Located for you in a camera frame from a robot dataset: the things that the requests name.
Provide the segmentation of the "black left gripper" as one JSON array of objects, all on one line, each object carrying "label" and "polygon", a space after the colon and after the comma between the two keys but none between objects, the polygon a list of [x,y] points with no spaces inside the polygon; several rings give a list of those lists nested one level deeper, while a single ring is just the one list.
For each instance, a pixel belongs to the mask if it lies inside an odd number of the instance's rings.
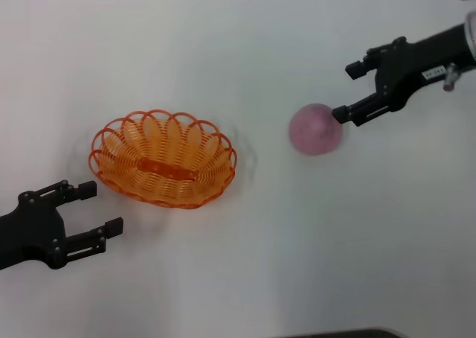
[{"label": "black left gripper", "polygon": [[66,237],[57,207],[97,196],[97,183],[78,186],[67,180],[18,196],[17,207],[1,216],[1,268],[25,261],[41,261],[53,270],[106,251],[108,239],[123,234],[118,217],[88,232]]}]

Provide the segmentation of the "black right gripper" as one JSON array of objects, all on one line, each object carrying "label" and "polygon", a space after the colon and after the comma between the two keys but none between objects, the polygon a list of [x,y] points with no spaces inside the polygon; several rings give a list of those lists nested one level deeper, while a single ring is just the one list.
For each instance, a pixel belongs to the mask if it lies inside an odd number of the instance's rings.
[{"label": "black right gripper", "polygon": [[442,81],[453,86],[459,77],[475,68],[475,56],[469,44],[466,24],[449,28],[415,43],[405,36],[392,43],[370,48],[362,60],[345,67],[352,80],[376,70],[376,93],[332,110],[340,124],[366,124],[387,112],[401,110],[413,93],[432,83]]}]

